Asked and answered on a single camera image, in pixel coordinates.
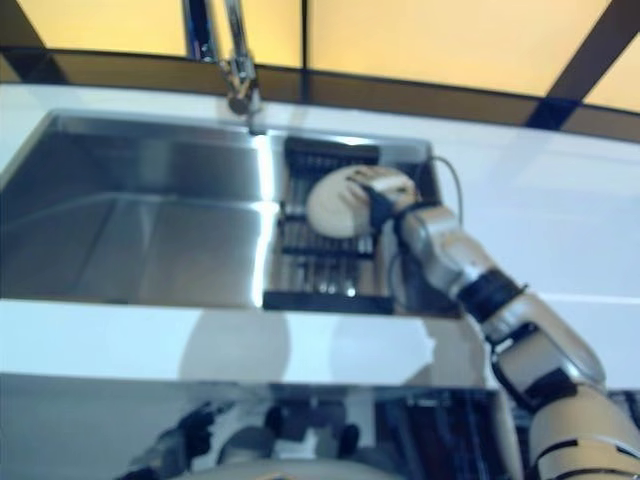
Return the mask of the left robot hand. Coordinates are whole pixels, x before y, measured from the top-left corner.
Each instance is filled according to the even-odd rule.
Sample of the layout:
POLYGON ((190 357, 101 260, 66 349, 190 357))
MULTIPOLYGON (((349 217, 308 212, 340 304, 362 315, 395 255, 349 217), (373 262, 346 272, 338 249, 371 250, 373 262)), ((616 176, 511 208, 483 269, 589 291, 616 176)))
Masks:
POLYGON ((213 426, 217 413, 209 401, 182 417, 169 433, 182 441, 184 456, 192 460, 211 449, 213 426))

